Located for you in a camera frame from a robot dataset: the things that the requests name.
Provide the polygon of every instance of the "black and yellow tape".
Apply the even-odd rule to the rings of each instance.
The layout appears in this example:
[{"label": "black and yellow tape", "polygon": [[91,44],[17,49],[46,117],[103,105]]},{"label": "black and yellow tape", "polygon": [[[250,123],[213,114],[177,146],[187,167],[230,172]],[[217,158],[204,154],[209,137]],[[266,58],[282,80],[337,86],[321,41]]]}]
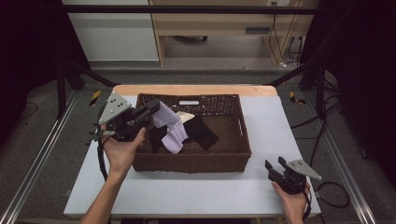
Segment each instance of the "black and yellow tape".
[{"label": "black and yellow tape", "polygon": [[90,106],[93,106],[93,105],[96,104],[96,101],[97,101],[98,98],[99,98],[100,92],[101,92],[101,91],[96,91],[96,92],[93,93],[92,99],[91,99],[91,101],[90,101]]},{"label": "black and yellow tape", "polygon": [[291,101],[291,102],[294,102],[294,103],[298,103],[298,104],[300,104],[300,105],[305,105],[305,100],[298,100],[298,99],[296,99],[296,97],[295,97],[293,91],[290,92],[290,101]]}]

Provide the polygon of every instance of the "hand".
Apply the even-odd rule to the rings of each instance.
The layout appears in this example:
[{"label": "hand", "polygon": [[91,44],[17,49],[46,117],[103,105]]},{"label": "hand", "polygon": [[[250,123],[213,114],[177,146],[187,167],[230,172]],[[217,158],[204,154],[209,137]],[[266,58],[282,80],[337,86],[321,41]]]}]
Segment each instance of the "hand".
[{"label": "hand", "polygon": [[145,140],[145,133],[146,128],[142,128],[133,142],[118,142],[112,137],[102,137],[105,153],[110,163],[109,177],[116,177],[120,180],[125,178],[131,169],[137,147]]},{"label": "hand", "polygon": [[[304,210],[306,207],[306,198],[302,193],[299,194],[288,194],[275,182],[272,185],[277,194],[279,194],[282,203],[283,211],[288,220],[288,223],[303,223]],[[307,184],[305,193],[308,194],[310,186]]]}]

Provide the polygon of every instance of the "cabinet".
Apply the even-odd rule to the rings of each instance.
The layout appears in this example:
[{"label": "cabinet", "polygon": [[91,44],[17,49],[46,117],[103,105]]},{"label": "cabinet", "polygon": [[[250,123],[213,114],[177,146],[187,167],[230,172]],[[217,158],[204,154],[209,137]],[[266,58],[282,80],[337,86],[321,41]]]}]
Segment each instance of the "cabinet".
[{"label": "cabinet", "polygon": [[[289,0],[285,7],[315,7],[319,0]],[[269,0],[149,0],[152,6],[246,6],[265,7]],[[276,65],[289,47],[292,36],[306,36],[312,15],[251,14],[152,14],[161,65],[167,37],[171,35],[259,35]]]}]

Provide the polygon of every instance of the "triangular metal plate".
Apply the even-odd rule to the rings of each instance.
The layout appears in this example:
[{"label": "triangular metal plate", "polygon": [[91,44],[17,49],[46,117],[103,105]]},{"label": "triangular metal plate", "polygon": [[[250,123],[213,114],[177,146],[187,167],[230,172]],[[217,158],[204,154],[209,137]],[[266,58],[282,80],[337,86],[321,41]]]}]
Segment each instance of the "triangular metal plate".
[{"label": "triangular metal plate", "polygon": [[310,176],[312,178],[315,178],[317,180],[321,180],[322,177],[320,175],[318,175],[317,172],[314,171],[314,169],[312,169],[308,164],[306,164],[305,161],[303,160],[297,160],[297,161],[288,161],[286,162],[286,165],[293,170],[294,172],[296,172],[297,174],[300,175],[307,175]]},{"label": "triangular metal plate", "polygon": [[110,97],[107,100],[107,105],[103,111],[102,116],[99,118],[98,123],[104,124],[120,115],[125,110],[131,108],[132,105],[116,92],[111,92]]}]

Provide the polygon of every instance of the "white tabletop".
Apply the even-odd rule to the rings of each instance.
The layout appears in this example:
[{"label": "white tabletop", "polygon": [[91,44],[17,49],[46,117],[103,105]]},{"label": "white tabletop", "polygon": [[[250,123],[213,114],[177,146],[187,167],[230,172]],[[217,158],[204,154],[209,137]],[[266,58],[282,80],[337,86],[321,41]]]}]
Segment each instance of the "white tabletop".
[{"label": "white tabletop", "polygon": [[[125,96],[125,99],[135,105],[136,96]],[[281,171],[278,156],[294,161],[302,158],[301,153],[278,96],[240,96],[240,99],[252,151],[244,173],[135,172],[131,168],[112,216],[283,216],[281,201],[268,180],[264,162],[268,160]],[[97,143],[92,142],[64,209],[70,217],[82,217],[104,184],[96,147]],[[312,198],[311,215],[314,216],[320,209],[315,194]]]}]

